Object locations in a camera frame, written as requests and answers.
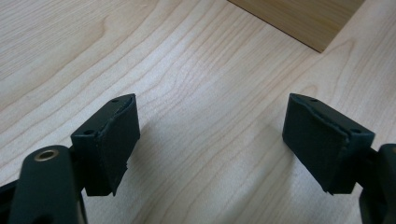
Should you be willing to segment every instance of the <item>wood grain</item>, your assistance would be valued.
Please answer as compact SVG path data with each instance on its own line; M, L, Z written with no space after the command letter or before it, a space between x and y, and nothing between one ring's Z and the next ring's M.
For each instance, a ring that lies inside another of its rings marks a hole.
M90 223L361 223L283 144L290 92L396 142L396 2L367 0L322 54L226 0L0 2L0 184L109 99L142 137Z
M230 0L279 30L323 52L364 0Z

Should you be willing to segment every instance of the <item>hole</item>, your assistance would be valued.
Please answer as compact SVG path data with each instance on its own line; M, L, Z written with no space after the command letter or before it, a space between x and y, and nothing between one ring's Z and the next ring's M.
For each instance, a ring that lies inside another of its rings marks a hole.
M92 134L94 132L95 132L94 130L87 130L87 131L84 132L84 134Z
M59 151L56 149L45 150L35 155L35 161L48 161L58 156L58 154Z
M361 130L359 129L350 129L350 131L352 131L353 133L361 133Z
M53 223L53 217L50 215L42 215L36 218L32 224L51 224Z

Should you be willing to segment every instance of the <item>black plastic bracket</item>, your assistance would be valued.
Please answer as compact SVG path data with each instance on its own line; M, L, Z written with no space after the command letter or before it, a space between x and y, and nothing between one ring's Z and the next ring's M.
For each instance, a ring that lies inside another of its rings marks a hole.
M27 156L18 181L0 188L0 223L86 223L81 191L116 193L140 138L134 94L100 108L71 136L73 146Z
M396 223L396 145L371 149L375 134L321 101L292 93L283 140L323 190L363 186L363 223Z

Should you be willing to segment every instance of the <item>black plastic part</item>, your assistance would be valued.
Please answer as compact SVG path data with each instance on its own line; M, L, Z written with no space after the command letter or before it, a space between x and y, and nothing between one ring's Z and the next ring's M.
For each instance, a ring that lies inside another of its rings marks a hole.
M84 211L69 148L43 147L25 158L9 224L86 223Z
M386 144L379 149L376 170L387 205L383 223L396 223L396 144Z
M321 101L291 94L283 140L330 194L351 193L375 134Z
M115 194L127 169L126 162L140 138L134 94L109 101L71 138L74 153L82 161L87 194Z
M363 190L359 197L361 208L361 221L363 224L378 224L384 221L387 213L387 205L378 200L372 193Z
M8 221L16 187L17 181L13 181L0 188L0 223L7 223Z

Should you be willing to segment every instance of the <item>black rubber pad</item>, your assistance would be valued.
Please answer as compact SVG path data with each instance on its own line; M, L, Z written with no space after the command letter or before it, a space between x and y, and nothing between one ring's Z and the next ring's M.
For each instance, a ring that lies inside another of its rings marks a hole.
M350 193L375 134L321 101L291 94L283 140L324 191Z
M109 101L71 138L78 160L82 161L87 194L115 194L127 169L126 162L140 138L134 94Z

